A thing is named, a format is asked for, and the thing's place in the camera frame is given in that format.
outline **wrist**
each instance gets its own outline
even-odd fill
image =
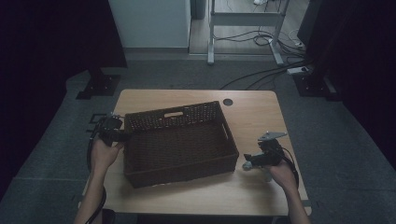
[[[300,198],[300,192],[295,188],[295,186],[285,187],[283,190],[285,191],[286,196]]]
[[[103,177],[106,175],[107,168],[104,167],[93,167],[91,170],[91,178]]]

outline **person's left hand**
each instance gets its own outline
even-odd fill
[[[105,172],[113,164],[123,148],[123,143],[117,143],[114,147],[108,147],[101,139],[95,140],[91,153],[91,170]]]

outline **metal frame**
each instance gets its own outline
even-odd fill
[[[289,0],[286,0],[285,6],[279,12],[263,12],[263,13],[233,13],[233,12],[215,12],[215,0],[212,0],[212,8],[210,10],[210,33],[207,44],[207,63],[215,62],[214,47],[214,29],[217,26],[275,26],[276,30],[274,38],[270,39],[270,48],[274,54],[274,58],[278,65],[283,65],[283,60],[276,48],[279,38],[280,29],[283,20],[286,17]]]

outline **wicker basket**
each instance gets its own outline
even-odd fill
[[[134,188],[233,172],[239,153],[219,102],[125,115],[124,174]]]

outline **gray carpet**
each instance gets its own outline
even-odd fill
[[[109,113],[124,89],[217,90],[272,62],[199,60],[129,61],[114,96],[75,100],[87,73],[67,82],[58,113],[0,203],[0,223],[71,223],[88,177],[85,161],[94,113]],[[262,75],[227,90],[244,90]],[[340,102],[300,97],[292,77],[264,79],[251,88],[276,92],[300,165],[313,223],[396,223],[396,174],[370,136]],[[117,214],[117,223],[136,216]]]

